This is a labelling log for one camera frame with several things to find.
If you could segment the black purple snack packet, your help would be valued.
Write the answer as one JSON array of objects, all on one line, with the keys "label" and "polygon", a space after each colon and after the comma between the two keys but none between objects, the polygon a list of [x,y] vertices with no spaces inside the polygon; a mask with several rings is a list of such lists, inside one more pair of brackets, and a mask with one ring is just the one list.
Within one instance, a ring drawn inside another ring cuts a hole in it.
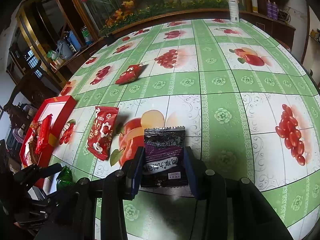
[{"label": "black purple snack packet", "polygon": [[141,187],[161,188],[188,185],[184,166],[185,127],[144,130],[145,160]]}]

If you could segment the long red snack packet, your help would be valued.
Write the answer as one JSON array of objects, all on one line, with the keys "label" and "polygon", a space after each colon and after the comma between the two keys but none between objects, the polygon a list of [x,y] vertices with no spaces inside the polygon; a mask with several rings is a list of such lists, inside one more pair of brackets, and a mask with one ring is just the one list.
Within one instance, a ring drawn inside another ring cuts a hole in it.
[{"label": "long red snack packet", "polygon": [[40,131],[38,133],[37,145],[35,150],[36,155],[41,155],[42,153],[44,153],[49,146],[49,136],[52,117],[53,115],[49,114],[41,121]]}]

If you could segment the red flower jujube snack packet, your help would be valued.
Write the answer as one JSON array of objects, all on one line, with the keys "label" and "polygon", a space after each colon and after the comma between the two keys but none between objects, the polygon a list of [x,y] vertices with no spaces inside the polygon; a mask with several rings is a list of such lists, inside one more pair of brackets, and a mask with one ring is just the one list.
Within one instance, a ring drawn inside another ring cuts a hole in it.
[{"label": "red flower jujube snack packet", "polygon": [[124,85],[126,83],[131,83],[138,79],[143,70],[142,64],[132,64],[128,66],[127,70],[120,74],[119,78],[116,80],[116,85]]}]

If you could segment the red gift box tray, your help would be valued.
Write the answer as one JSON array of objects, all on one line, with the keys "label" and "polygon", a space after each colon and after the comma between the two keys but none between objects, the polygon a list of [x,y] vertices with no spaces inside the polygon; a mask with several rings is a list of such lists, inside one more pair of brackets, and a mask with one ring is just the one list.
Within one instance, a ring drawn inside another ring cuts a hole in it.
[{"label": "red gift box tray", "polygon": [[48,167],[60,133],[75,106],[76,100],[70,95],[44,100],[22,143],[20,159],[24,168],[33,164]]}]

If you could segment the green candy wrapper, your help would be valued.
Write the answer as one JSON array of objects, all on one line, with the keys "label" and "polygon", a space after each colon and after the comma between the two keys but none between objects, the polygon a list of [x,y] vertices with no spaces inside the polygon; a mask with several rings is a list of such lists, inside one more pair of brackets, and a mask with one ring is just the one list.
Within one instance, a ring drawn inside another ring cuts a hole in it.
[{"label": "green candy wrapper", "polygon": [[61,190],[71,186],[74,186],[72,172],[67,166],[64,166],[56,178],[56,189]]}]

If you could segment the dark wooden chair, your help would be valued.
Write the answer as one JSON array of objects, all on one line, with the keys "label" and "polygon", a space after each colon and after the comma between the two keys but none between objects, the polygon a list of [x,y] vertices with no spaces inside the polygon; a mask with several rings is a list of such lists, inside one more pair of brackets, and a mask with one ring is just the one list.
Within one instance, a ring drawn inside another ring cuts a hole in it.
[{"label": "dark wooden chair", "polygon": [[[39,60],[37,65],[28,70],[13,89],[8,102],[4,105],[3,110],[8,113],[10,119],[10,127],[12,129],[21,128],[25,125],[28,128],[32,118],[27,117],[27,112],[23,111],[20,106],[14,105],[14,100],[19,93],[22,93],[31,103],[32,106],[39,109],[44,100],[58,96],[62,88],[45,70],[41,68],[42,61]],[[49,82],[58,90],[54,92],[47,87],[35,72],[39,70],[41,74],[49,80]]]}]

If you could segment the green fruit pattern tablecloth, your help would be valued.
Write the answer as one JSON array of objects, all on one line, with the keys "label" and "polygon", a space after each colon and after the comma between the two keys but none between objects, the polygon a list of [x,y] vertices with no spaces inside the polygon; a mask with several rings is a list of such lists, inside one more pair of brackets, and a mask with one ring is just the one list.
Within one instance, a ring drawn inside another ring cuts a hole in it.
[{"label": "green fruit pattern tablecloth", "polygon": [[[132,64],[135,81],[116,85]],[[135,31],[95,52],[68,81],[77,101],[51,163],[105,178],[143,126],[184,126],[185,143],[229,179],[249,178],[294,239],[319,221],[319,92],[296,59],[246,22],[205,19]],[[96,106],[117,107],[109,157],[87,150]]]}]

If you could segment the grey kettle jug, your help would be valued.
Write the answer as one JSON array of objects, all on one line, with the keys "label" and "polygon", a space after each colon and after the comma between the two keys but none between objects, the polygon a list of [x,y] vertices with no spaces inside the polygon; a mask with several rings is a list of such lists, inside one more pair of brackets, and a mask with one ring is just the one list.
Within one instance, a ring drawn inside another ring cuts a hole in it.
[{"label": "grey kettle jug", "polygon": [[68,60],[73,56],[73,52],[71,51],[67,41],[64,39],[57,41],[57,53],[63,60]]}]

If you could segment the blue water jug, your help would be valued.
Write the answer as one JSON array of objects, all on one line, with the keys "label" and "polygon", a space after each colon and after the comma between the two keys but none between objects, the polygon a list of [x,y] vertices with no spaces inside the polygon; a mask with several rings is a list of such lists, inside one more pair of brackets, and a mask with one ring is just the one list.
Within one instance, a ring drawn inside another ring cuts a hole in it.
[{"label": "blue water jug", "polygon": [[79,51],[81,49],[81,44],[71,30],[68,32],[68,41],[73,45],[76,51]]}]

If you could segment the small black table object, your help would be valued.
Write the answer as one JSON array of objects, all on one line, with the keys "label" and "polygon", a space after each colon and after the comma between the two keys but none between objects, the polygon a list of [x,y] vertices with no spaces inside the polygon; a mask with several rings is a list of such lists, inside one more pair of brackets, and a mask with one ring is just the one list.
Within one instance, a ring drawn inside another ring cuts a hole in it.
[{"label": "small black table object", "polygon": [[115,38],[115,36],[112,33],[110,33],[104,37],[103,42],[104,42],[104,45],[110,46],[114,42],[116,42],[116,40],[117,39]]}]

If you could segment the white spray bottle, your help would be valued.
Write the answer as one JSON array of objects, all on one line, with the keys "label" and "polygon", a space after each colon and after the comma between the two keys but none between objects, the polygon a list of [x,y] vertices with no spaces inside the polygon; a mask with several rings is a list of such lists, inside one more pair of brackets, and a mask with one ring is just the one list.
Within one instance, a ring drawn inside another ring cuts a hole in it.
[{"label": "white spray bottle", "polygon": [[239,23],[239,2],[238,0],[227,0],[231,22]]}]

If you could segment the purple bottles pair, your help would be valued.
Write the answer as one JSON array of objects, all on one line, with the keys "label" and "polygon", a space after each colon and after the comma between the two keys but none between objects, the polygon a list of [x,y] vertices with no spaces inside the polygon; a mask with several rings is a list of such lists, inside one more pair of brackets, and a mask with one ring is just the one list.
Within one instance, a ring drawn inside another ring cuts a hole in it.
[{"label": "purple bottles pair", "polygon": [[278,19],[278,6],[275,2],[271,2],[270,0],[266,3],[267,7],[267,16],[270,19],[277,20]]}]

